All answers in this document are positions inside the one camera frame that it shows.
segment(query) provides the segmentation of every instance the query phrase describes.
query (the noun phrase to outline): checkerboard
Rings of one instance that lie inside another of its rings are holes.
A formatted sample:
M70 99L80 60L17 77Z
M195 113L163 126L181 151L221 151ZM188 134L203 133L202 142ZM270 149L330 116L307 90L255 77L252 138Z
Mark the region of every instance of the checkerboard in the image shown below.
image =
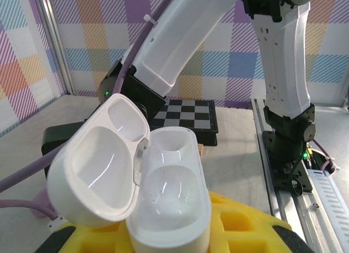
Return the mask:
M196 134L198 143L217 145L218 125L213 100L166 100L149 126L151 130L185 127Z

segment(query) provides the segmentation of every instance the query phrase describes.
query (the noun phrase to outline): open case lid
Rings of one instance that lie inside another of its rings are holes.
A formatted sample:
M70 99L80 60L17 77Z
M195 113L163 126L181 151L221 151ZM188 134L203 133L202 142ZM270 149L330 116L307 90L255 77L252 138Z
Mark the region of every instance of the open case lid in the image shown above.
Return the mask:
M127 218L136 205L149 136L149 125L132 101L111 96L52 162L47 190L58 213L95 227Z

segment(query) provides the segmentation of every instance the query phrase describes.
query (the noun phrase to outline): yellow foam tray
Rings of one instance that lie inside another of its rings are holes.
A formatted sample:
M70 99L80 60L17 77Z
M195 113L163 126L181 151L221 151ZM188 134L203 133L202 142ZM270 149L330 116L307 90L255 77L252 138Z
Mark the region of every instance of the yellow foam tray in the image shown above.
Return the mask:
M210 192L212 217L208 253L291 253L272 228L288 223ZM64 224L61 228L71 226ZM60 253L133 253L125 221L109 227L77 227Z

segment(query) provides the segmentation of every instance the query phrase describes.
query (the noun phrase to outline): plaid wallpaper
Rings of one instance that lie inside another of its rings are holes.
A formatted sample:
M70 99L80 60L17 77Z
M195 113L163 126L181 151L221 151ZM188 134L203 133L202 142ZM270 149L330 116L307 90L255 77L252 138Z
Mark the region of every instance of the plaid wallpaper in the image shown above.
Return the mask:
M34 0L0 0L0 136L61 94Z
M80 95L100 81L161 0L52 0ZM316 103L332 103L349 61L349 0L313 0L306 29L306 75ZM193 55L170 98L214 99L246 107L265 97L257 39L242 2L222 18Z

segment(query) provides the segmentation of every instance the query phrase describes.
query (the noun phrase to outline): metal frame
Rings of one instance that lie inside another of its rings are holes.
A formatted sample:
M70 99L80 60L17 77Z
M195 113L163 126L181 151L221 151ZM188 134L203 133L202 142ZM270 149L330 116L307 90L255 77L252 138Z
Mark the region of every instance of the metal frame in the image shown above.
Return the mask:
M77 95L50 0L35 0L65 94Z
M324 195L318 193L317 189L319 187L318 184L316 182L314 183L312 180L312 178L314 178L314 173L312 171L308 171L313 186L312 193L304 193L303 196L296 197L290 192L274 189L268 157L262 140L262 132L271 130L271 127L265 121L263 108L263 100L252 99L252 110L255 118L257 138L272 215L287 221L291 225L293 231L306 241L314 252L349 252L349 247L347 247L348 241L345 240L346 235L343 236L344 239L338 236L341 232L344 233L345 230L343 226L336 226L336 223L332 220L332 212L327 210L331 208L330 205L327 205L325 197L325 195L328 194L324 193ZM326 186L327 192L335 194L336 197L341 197L334 182L331 182L331 179L331 176L327 176L327 180L330 182L330 184ZM347 214L347 212L346 208L346 210L343 210L343 213L341 213L341 216L343 218L348 218L349 214Z

